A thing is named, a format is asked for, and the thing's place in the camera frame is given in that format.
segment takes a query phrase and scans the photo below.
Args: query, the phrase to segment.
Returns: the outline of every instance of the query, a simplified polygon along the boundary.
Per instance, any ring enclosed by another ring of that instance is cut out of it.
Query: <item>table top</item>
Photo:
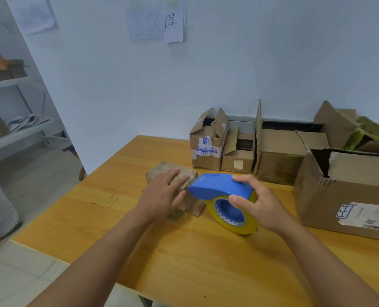
[[[160,161],[191,168],[189,147],[186,140],[137,136],[13,240],[72,263],[135,206],[147,171]],[[267,185],[296,215],[293,187]],[[379,292],[379,240],[310,231]],[[174,307],[311,306],[313,297],[280,237],[264,228],[237,236],[207,209],[154,223],[117,281]]]

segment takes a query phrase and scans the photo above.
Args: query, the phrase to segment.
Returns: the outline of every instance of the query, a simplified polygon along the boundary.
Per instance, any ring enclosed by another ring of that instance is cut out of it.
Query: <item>person's right arm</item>
[[[248,182],[258,201],[254,204],[231,195],[231,204],[248,211],[259,224],[284,239],[321,306],[379,307],[379,294],[292,217],[271,190],[252,175],[234,175],[233,179]]]

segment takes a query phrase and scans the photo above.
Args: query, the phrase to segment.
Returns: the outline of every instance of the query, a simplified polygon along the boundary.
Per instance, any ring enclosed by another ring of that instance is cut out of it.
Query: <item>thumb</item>
[[[242,196],[229,195],[228,199],[233,206],[236,206],[237,208],[242,208],[248,211],[249,213],[251,213],[254,207],[254,203],[250,202],[248,199],[243,198]]]
[[[174,209],[178,208],[178,206],[182,204],[182,201],[184,200],[184,196],[185,196],[185,190],[180,191],[177,197],[174,198],[174,200],[172,201],[171,207]]]

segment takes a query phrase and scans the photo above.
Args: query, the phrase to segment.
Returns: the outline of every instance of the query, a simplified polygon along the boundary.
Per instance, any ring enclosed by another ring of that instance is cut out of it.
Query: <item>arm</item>
[[[252,175],[234,175],[233,179],[248,182],[258,201],[254,204],[235,195],[229,196],[229,201],[284,239],[322,306],[379,307],[379,294],[296,221],[267,187]]]
[[[175,194],[189,175],[171,182],[179,171],[176,168],[158,174],[137,205],[28,306],[104,306],[118,274],[147,227],[154,220],[167,217],[182,203],[185,191]]]

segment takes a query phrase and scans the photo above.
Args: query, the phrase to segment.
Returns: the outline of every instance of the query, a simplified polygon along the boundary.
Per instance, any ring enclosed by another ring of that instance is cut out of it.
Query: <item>hand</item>
[[[253,175],[233,175],[232,179],[237,182],[249,183],[258,195],[258,201],[252,203],[241,196],[230,195],[229,202],[249,212],[263,227],[280,234],[287,230],[291,222],[295,222],[294,217],[286,211],[272,191]]]
[[[185,190],[178,195],[176,193],[190,177],[187,174],[171,183],[179,172],[179,168],[160,172],[147,185],[137,205],[131,210],[141,221],[148,223],[163,219],[182,203]]]

